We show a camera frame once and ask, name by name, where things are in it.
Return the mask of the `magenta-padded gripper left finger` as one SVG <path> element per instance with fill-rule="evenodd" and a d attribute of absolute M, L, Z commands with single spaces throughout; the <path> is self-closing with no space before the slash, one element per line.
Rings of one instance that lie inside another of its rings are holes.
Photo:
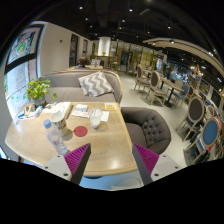
<path fill-rule="evenodd" d="M 91 144 L 88 143 L 66 155 L 56 155 L 44 166 L 44 170 L 79 185 L 90 154 Z"/>

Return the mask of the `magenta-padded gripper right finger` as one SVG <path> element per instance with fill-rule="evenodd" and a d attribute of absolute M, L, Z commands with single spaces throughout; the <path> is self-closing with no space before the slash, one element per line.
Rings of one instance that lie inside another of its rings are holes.
<path fill-rule="evenodd" d="M 181 167 L 168 155 L 158 155 L 137 144 L 133 145 L 132 154 L 136 161 L 143 185 L 148 185 L 181 170 Z"/>

